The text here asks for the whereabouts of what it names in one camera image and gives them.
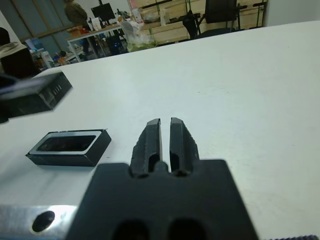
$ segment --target desk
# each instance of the desk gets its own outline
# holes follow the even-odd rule
[[[87,39],[87,38],[89,38],[89,37],[94,37],[94,36],[97,36],[97,35],[99,35],[99,34],[105,34],[105,33],[112,32],[113,30],[118,30],[118,29],[121,29],[121,27],[120,27],[117,23],[115,23],[115,24],[111,24],[111,25],[109,25],[109,26],[106,26],[105,28],[102,28],[102,29],[100,29],[100,30],[98,30],[98,31],[91,31],[91,32],[88,32],[88,33],[86,33],[86,34],[81,34],[81,35],[79,35],[79,36],[69,37],[69,38],[66,39],[66,41],[68,42],[68,44],[69,44],[69,46],[70,46],[70,48],[71,48],[71,50],[72,50],[72,53],[75,55],[75,58],[76,58],[77,61],[80,63],[80,62],[81,62],[81,59],[80,59],[80,57],[76,54],[76,51],[75,51],[75,49],[74,49],[74,46],[72,45],[72,42],[78,41],[78,40],[81,40],[81,39]],[[92,51],[94,52],[96,58],[98,58],[98,55],[97,55],[97,53],[95,52],[95,49],[94,49],[94,47],[92,46],[91,42],[90,42],[90,41],[88,41],[88,42],[89,42],[90,48],[91,48]],[[101,49],[102,49],[102,52],[104,53],[104,49],[103,49],[102,45],[101,45],[100,43],[99,43],[99,45],[100,45],[100,47],[101,47]]]
[[[48,69],[73,90],[53,112],[0,125],[0,204],[80,203],[93,168],[25,157],[50,131],[106,128],[100,163],[129,164],[147,121],[161,118],[168,163],[178,117],[201,159],[227,161],[261,239],[320,235],[319,29],[265,27]]]

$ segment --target white table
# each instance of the white table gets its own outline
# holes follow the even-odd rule
[[[88,32],[86,34],[79,35],[79,36],[67,38],[66,41],[68,42],[68,45],[70,46],[71,51],[74,54],[76,60],[80,63],[81,59],[77,55],[76,50],[75,50],[74,46],[72,45],[73,42],[79,41],[81,39],[88,39],[90,37],[98,36],[100,34],[110,33],[112,35],[114,30],[119,30],[119,29],[121,29],[121,27],[118,24],[111,24],[111,25],[109,25],[105,28],[102,28],[100,30],[96,30],[96,31]],[[98,53],[95,51],[95,48],[93,47],[92,43],[89,40],[88,40],[88,42],[89,42],[90,48],[92,49],[95,57],[98,59]],[[104,48],[102,47],[100,41],[98,43],[100,45],[100,48],[101,48],[104,56],[106,57],[106,53],[105,53]]]
[[[50,131],[107,128],[100,163],[130,163],[147,121],[184,120],[200,158],[227,160],[261,239],[320,235],[320,21],[203,38],[49,69],[73,90],[0,125],[0,204],[78,205],[93,168],[36,166]]]

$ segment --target chair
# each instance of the chair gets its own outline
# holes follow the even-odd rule
[[[40,72],[36,68],[28,48],[1,58],[1,64],[6,74],[18,79],[33,77]]]
[[[235,20],[238,21],[238,29],[241,29],[240,10],[247,7],[247,5],[237,5],[237,0],[206,0],[205,12],[201,18],[200,13],[193,14],[190,10],[182,23],[186,27],[191,40],[227,34],[235,30],[233,28]],[[201,33],[200,24],[204,19],[207,24],[225,22],[225,28],[212,29]],[[232,21],[230,28],[228,28],[228,21]]]

